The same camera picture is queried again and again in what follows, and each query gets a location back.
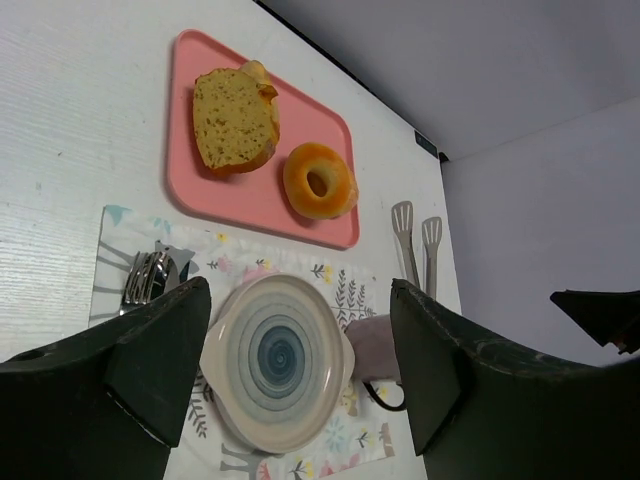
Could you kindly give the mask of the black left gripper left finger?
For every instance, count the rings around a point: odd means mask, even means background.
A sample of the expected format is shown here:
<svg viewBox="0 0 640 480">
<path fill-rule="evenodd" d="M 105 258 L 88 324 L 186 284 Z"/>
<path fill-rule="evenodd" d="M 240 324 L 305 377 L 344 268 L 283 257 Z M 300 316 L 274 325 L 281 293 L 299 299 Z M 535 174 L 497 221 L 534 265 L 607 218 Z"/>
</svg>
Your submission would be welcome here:
<svg viewBox="0 0 640 480">
<path fill-rule="evenodd" d="M 4 479 L 160 479 L 179 445 L 211 314 L 194 277 L 1 365 Z"/>
</svg>

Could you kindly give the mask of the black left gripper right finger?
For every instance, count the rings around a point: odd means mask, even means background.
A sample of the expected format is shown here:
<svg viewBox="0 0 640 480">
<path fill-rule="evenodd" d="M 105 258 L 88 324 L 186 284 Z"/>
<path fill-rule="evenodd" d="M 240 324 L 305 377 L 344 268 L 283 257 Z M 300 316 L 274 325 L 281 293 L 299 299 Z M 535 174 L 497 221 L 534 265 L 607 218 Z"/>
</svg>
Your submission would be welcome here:
<svg viewBox="0 0 640 480">
<path fill-rule="evenodd" d="M 431 479 L 635 479 L 639 361 L 533 350 L 393 281 L 390 319 L 416 454 Z"/>
</svg>

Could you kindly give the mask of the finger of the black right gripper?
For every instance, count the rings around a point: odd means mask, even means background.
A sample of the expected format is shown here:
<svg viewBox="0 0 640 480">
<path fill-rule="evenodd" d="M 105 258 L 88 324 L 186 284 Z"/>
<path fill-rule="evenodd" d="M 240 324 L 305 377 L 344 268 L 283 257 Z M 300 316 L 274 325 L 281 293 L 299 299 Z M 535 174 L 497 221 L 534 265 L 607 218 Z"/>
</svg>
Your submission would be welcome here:
<svg viewBox="0 0 640 480">
<path fill-rule="evenodd" d="M 564 290 L 550 300 L 601 347 L 614 345 L 619 354 L 639 350 L 639 291 Z"/>
</svg>

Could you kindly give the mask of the orange donut top half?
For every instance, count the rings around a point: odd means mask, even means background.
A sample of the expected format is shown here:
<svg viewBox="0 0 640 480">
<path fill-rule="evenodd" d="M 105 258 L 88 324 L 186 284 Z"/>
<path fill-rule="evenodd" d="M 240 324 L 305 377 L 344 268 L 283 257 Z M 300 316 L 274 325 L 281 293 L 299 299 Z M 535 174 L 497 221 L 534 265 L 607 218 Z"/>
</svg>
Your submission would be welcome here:
<svg viewBox="0 0 640 480">
<path fill-rule="evenodd" d="M 359 199 L 354 174 L 343 158 L 313 142 L 291 151 L 284 163 L 283 184 L 293 210 L 312 220 L 345 215 Z"/>
</svg>

